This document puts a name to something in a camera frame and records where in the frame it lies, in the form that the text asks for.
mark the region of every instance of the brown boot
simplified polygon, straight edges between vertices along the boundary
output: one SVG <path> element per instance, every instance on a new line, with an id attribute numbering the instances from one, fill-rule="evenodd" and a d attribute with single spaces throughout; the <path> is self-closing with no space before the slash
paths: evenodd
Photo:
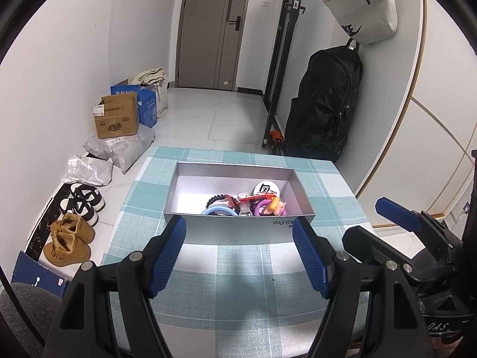
<path id="1" fill-rule="evenodd" d="M 95 238 L 95 230 L 79 215 L 66 213 L 62 220 L 53 222 L 49 230 L 74 234 L 84 243 L 91 243 Z"/>
<path id="2" fill-rule="evenodd" d="M 54 229 L 51 236 L 53 241 L 43 248 L 43 253 L 51 264 L 63 267 L 84 263 L 90 259 L 90 247 L 74 234 L 62 233 Z"/>

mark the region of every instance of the open box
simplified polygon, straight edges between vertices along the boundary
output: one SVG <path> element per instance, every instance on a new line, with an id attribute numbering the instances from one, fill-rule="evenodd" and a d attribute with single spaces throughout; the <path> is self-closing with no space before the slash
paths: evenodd
<path id="1" fill-rule="evenodd" d="M 287 203 L 286 216 L 200 215 L 214 195 L 250 194 L 262 180 L 278 185 L 280 199 Z M 185 243 L 203 245 L 293 242 L 293 220 L 305 216 L 311 222 L 315 217 L 300 180 L 290 168 L 182 162 L 176 165 L 164 208 L 167 222 L 175 214 L 184 217 L 187 224 Z"/>

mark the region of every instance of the tablecloth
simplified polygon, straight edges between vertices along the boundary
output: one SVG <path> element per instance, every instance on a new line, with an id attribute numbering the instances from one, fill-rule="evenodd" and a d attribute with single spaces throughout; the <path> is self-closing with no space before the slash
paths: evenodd
<path id="1" fill-rule="evenodd" d="M 177 161 L 294 168 L 316 213 L 312 227 L 342 250 L 344 231 L 373 230 L 328 161 L 238 152 L 153 148 L 121 208 L 102 264 L 141 250 L 165 228 L 163 208 Z M 151 301 L 174 357 L 294 357 L 305 354 L 327 301 L 314 291 L 294 243 L 185 244 L 165 290 Z M 355 332 L 363 329 L 362 294 Z M 118 296 L 111 296 L 118 344 L 127 348 Z"/>

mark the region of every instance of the folded towel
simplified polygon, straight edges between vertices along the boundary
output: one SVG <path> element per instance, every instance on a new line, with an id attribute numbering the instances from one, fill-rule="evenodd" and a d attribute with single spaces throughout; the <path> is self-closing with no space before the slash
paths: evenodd
<path id="1" fill-rule="evenodd" d="M 151 69 L 143 71 L 136 75 L 131 82 L 132 85 L 151 85 L 153 83 L 161 83 L 164 80 L 164 69 L 162 67 L 158 69 Z"/>

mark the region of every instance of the backpack handle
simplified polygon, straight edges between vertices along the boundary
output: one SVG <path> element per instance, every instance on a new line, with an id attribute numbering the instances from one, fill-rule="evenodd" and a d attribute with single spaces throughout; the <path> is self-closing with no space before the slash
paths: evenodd
<path id="1" fill-rule="evenodd" d="M 349 47 L 349 46 L 351 45 L 351 42 L 352 42 L 353 40 L 354 40 L 353 38 L 350 38 L 350 39 L 348 40 L 348 42 L 346 43 L 346 46 Z M 358 43 L 356 40 L 354 40 L 354 41 L 355 41 L 355 43 L 356 43 L 356 47 L 354 48 L 354 50 L 355 50 L 356 52 L 358 52 L 358 51 L 359 51 L 359 43 Z"/>

